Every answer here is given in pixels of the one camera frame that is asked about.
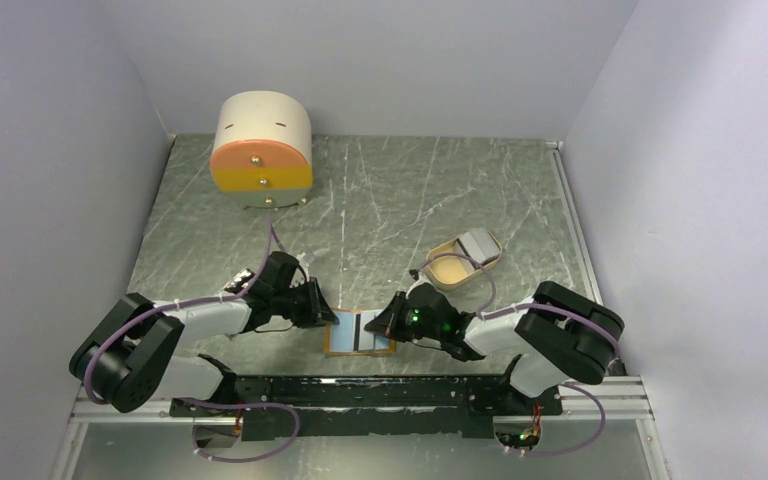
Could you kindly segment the white card black stripe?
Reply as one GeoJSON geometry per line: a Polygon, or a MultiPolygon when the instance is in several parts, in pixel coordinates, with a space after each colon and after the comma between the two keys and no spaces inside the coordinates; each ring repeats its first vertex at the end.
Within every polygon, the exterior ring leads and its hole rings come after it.
{"type": "Polygon", "coordinates": [[[364,330],[364,326],[380,310],[364,310],[352,314],[353,330],[350,340],[352,352],[377,352],[390,349],[390,340],[387,337],[375,335],[364,330]]]}

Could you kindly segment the orange blue card holder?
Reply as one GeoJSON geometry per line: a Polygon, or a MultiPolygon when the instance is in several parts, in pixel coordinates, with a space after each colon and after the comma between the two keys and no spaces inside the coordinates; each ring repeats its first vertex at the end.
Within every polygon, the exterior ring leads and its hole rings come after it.
{"type": "Polygon", "coordinates": [[[326,356],[382,356],[396,352],[396,342],[365,329],[379,313],[377,310],[334,310],[336,323],[326,326],[326,356]]]}

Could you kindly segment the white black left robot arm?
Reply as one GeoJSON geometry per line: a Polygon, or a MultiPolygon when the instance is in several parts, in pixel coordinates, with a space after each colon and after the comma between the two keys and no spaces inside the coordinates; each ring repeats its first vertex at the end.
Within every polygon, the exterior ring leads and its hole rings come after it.
{"type": "Polygon", "coordinates": [[[221,416],[240,402],[238,376],[217,359],[179,349],[209,337],[257,333],[276,317],[299,329],[334,325],[316,278],[301,260],[273,251],[236,274],[216,296],[153,302],[121,297],[72,355],[68,370],[87,397],[129,413],[152,399],[196,399],[221,416]]]}

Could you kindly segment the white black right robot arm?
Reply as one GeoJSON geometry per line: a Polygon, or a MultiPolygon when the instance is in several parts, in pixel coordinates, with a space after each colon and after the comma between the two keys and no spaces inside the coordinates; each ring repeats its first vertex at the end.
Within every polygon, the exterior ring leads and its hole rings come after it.
{"type": "Polygon", "coordinates": [[[480,314],[457,310],[430,281],[419,280],[397,292],[365,328],[396,342],[426,340],[462,362],[516,350],[499,398],[508,412],[522,414],[566,380],[600,384],[619,354],[625,322],[553,281],[519,304],[480,314]]]}

